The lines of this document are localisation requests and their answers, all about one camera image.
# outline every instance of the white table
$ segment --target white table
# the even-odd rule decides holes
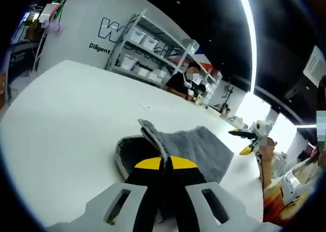
[[[43,225],[74,220],[89,200],[121,181],[114,150],[122,137],[140,134],[139,118],[168,133],[210,129],[235,153],[221,186],[262,221],[258,166],[253,155],[238,155],[248,140],[228,134],[231,125],[158,88],[64,61],[27,86],[0,124],[13,184]]]

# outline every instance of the gray towel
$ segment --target gray towel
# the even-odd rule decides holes
[[[144,137],[157,145],[163,158],[187,158],[197,164],[208,182],[221,182],[233,152],[207,128],[199,126],[190,131],[166,134],[157,131],[149,121],[139,119],[139,123]]]

